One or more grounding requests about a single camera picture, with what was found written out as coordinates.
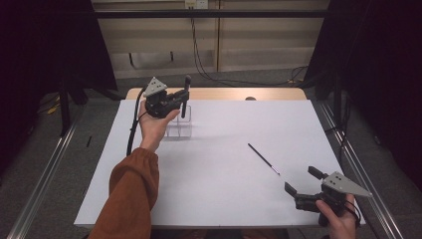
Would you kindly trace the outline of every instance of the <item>gray carpet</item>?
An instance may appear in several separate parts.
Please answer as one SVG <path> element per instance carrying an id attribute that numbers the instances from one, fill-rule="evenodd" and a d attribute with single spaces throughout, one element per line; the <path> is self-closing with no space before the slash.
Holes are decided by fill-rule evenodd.
<path id="1" fill-rule="evenodd" d="M 297 75 L 302 79 L 305 72 Z M 252 83 L 280 84 L 277 87 L 294 87 L 283 84 L 292 78 L 291 70 L 248 71 L 210 74 L 214 79 L 246 81 Z M 183 87 L 184 76 L 159 77 L 168 87 Z M 191 74 L 192 87 L 229 87 L 222 83 L 204 80 L 198 74 Z M 142 87 L 150 78 L 118 80 L 118 94 L 125 96 L 134 87 Z M 272 87 L 253 84 L 224 82 L 236 87 Z M 329 128 L 318 109 L 320 102 L 314 96 L 314 89 L 305 89 L 306 95 L 316 107 L 322 126 Z M 69 147 L 49 185 L 45 198 L 34 217 L 26 235 L 27 238 L 83 238 L 87 229 L 73 225 L 85 192 L 97 166 L 106 143 L 106 138 L 118 109 L 118 102 L 105 99 L 93 91 L 84 108 L 81 120 L 70 141 Z M 80 107 L 72 105 L 72 113 Z M 40 114 L 32 135 L 9 166 L 2 178 L 0 188 L 0 211 L 2 215 L 0 238 L 6 238 L 13 223 L 28 200 L 43 169 L 45 168 L 59 140 L 61 127 L 60 112 L 52 115 Z M 338 155 L 338 142 L 329 131 L 327 138 Z M 422 225 L 422 193 L 397 167 L 388 148 L 374 140 L 374 132 L 365 122 L 355 106 L 351 107 L 347 138 L 354 147 L 370 179 L 377 188 L 386 206 L 393 214 L 404 238 L 421 238 L 418 225 Z M 345 174 L 354 179 L 347 162 L 342 162 Z M 362 212 L 369 222 L 358 229 L 358 238 L 387 238 L 382 225 L 366 199 L 358 199 Z M 290 238 L 320 238 L 326 234 L 324 228 L 288 229 Z M 225 238 L 236 238 L 233 231 Z"/>

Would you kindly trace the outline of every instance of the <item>forearm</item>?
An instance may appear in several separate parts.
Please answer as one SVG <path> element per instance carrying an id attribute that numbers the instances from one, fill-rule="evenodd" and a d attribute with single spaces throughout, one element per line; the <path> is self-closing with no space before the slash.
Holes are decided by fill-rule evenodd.
<path id="1" fill-rule="evenodd" d="M 90 238 L 149 238 L 150 209 L 158 193 L 157 156 L 143 148 L 119 163 L 109 181 L 109 198 Z"/>

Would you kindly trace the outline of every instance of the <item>black pen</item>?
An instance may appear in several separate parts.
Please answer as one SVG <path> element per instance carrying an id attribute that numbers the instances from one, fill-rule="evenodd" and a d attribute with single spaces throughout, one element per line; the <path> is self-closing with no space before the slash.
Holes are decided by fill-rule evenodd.
<path id="1" fill-rule="evenodd" d="M 270 163 L 267 162 L 267 160 L 260 153 L 258 153 L 257 150 L 252 147 L 250 143 L 248 143 L 248 146 L 251 147 L 252 150 L 254 150 L 258 154 L 258 156 L 260 156 L 280 176 L 280 173 L 272 165 L 270 165 Z"/>

